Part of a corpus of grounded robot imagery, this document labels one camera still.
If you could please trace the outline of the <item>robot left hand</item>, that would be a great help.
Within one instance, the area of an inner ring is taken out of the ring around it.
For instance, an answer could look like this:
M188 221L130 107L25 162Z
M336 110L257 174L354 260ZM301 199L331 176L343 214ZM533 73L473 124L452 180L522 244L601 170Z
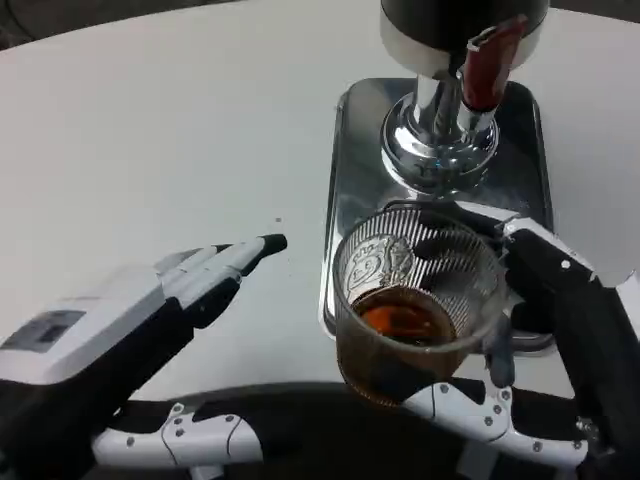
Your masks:
M259 460L256 424L132 395L229 306L281 234L132 266L38 313L1 344L1 475L79 479L95 465L220 469Z

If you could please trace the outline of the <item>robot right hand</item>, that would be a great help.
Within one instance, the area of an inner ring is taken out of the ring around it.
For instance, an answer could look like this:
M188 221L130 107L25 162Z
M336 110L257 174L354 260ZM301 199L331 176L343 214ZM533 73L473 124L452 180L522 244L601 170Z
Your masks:
M515 458L572 469L582 479L639 475L639 281L604 286L590 264L528 217L468 202L410 208L425 231L420 258L460 257L458 227L502 252L507 284L521 297L515 312L555 342L575 393L577 416L559 430L558 402L495 380L507 418L487 444Z

